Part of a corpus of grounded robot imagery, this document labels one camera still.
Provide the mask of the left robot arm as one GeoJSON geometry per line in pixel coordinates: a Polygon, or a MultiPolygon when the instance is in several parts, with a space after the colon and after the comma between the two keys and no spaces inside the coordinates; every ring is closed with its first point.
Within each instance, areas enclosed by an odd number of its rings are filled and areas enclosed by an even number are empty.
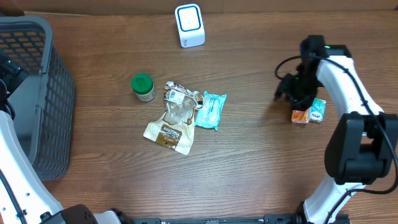
{"type": "Polygon", "coordinates": [[[1,216],[4,223],[121,224],[118,213],[92,213],[78,204],[64,209],[44,187],[21,148],[14,128],[15,111],[1,82],[1,216]]]}

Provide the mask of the teal tissue pack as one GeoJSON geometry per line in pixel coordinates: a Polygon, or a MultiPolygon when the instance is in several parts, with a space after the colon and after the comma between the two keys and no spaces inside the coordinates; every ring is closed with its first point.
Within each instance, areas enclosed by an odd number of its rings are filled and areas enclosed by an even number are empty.
{"type": "Polygon", "coordinates": [[[326,108],[326,101],[319,98],[315,98],[311,107],[310,120],[321,123],[323,121],[325,108],[326,108]]]}

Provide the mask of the teal wet wipes pack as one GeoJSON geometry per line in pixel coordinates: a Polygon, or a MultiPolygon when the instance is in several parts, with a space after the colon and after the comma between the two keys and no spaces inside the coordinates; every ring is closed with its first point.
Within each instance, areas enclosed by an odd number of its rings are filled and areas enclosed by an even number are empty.
{"type": "Polygon", "coordinates": [[[197,112],[195,125],[208,129],[214,128],[217,131],[226,98],[227,94],[216,95],[205,91],[203,107],[197,112]]]}

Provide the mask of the clear bagged bread snack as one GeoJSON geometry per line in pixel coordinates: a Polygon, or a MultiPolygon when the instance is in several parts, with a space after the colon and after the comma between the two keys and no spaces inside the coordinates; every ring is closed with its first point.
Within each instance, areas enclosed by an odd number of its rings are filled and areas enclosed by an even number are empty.
{"type": "Polygon", "coordinates": [[[175,82],[164,88],[165,113],[150,122],[144,137],[183,155],[187,155],[194,142],[195,113],[203,107],[203,96],[175,82]]]}

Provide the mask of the green cap bottle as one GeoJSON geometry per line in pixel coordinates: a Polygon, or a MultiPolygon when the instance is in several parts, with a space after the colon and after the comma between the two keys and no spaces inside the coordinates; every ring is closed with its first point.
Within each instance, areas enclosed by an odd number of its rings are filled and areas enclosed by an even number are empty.
{"type": "Polygon", "coordinates": [[[137,98],[149,102],[155,98],[155,88],[152,78],[146,73],[138,73],[132,78],[131,86],[137,98]]]}

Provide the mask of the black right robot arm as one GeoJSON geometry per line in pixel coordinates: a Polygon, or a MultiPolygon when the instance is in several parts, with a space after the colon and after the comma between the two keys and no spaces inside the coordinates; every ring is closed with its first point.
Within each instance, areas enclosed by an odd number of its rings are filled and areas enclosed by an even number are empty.
{"type": "Polygon", "coordinates": [[[282,96],[292,110],[313,106],[323,87],[339,116],[325,149],[326,175],[316,191],[301,202],[293,215],[266,215],[265,222],[349,223],[339,211],[356,193],[386,195],[397,188],[369,190],[375,180],[397,166],[397,115],[388,114],[370,97],[354,67],[347,46],[328,45],[322,35],[310,35],[300,44],[297,74],[280,78],[274,98],[282,96]]]}

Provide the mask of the orange tissue pack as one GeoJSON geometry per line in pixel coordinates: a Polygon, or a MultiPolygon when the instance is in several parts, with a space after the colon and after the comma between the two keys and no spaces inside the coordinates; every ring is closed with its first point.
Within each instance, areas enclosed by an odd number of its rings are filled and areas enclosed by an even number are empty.
{"type": "Polygon", "coordinates": [[[291,121],[295,124],[304,124],[310,121],[311,107],[305,111],[293,110],[291,115],[291,121]]]}

